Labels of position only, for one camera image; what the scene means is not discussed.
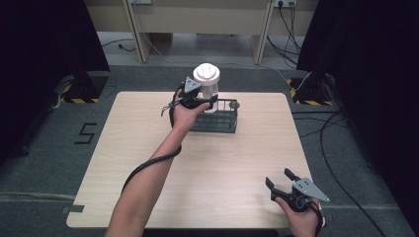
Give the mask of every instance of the white cup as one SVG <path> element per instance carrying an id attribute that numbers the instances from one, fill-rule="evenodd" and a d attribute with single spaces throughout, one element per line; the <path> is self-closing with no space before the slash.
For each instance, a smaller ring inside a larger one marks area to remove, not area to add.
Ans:
<path id="1" fill-rule="evenodd" d="M 219 69 L 210 64 L 203 63 L 194 70 L 194 80 L 201 83 L 199 98 L 211 99 L 218 96 Z M 206 113 L 214 113 L 218 110 L 218 101 L 214 102 L 212 109 L 206 110 Z"/>

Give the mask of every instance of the gray carpet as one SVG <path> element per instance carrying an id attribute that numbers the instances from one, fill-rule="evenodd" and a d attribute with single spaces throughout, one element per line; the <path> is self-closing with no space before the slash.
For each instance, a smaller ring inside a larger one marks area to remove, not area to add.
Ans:
<path id="1" fill-rule="evenodd" d="M 104 229 L 71 229 L 66 208 L 72 205 L 100 137 L 116 94 L 120 91 L 173 91 L 191 76 L 192 67 L 113 66 L 97 104 L 61 104 L 39 127 L 29 144 L 27 157 L 8 159 L 0 168 L 1 236 L 103 236 Z M 279 92 L 288 96 L 301 144 L 314 180 L 331 199 L 323 204 L 327 226 L 320 236 L 380 236 L 373 224 L 354 205 L 333 179 L 328 163 L 342 186 L 366 210 L 386 236 L 414 236 L 381 177 L 369 166 L 359 140 L 343 113 L 319 129 L 338 106 L 302 106 L 292 102 L 289 88 L 271 69 L 234 69 L 220 66 L 219 91 Z M 283 71 L 286 78 L 303 76 Z M 86 122 L 95 123 L 85 132 L 95 133 L 90 144 L 79 136 Z M 145 236 L 267 236 L 264 231 L 147 231 Z"/>

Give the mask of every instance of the human arm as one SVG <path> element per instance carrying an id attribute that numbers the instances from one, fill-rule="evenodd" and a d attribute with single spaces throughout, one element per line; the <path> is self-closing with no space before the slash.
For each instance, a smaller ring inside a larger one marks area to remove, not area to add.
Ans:
<path id="1" fill-rule="evenodd" d="M 208 106 L 209 104 L 203 104 L 193 110 L 181 105 L 176 106 L 173 128 L 149 160 L 175 152 L 194 125 L 197 115 Z M 115 206 L 106 236 L 142 235 L 161 194 L 172 162 L 173 158 L 157 162 L 132 177 Z"/>
<path id="2" fill-rule="evenodd" d="M 282 198 L 277 197 L 275 201 L 280 205 L 290 222 L 290 230 L 295 237 L 314 237 L 318 224 L 317 214 L 309 208 L 305 212 L 295 212 Z"/>

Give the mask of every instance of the cup lid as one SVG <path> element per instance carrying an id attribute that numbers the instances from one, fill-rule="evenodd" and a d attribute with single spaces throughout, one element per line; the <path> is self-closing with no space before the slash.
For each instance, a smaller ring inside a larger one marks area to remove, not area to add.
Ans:
<path id="1" fill-rule="evenodd" d="M 219 69 L 210 63 L 203 63 L 195 68 L 194 78 L 203 86 L 211 86 L 219 80 Z"/>

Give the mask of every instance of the metal rack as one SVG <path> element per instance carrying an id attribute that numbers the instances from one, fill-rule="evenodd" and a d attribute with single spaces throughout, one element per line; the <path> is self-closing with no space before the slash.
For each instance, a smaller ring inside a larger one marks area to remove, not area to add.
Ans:
<path id="1" fill-rule="evenodd" d="M 218 110 L 199 114 L 191 131 L 235 133 L 239 107 L 237 100 L 218 99 Z"/>

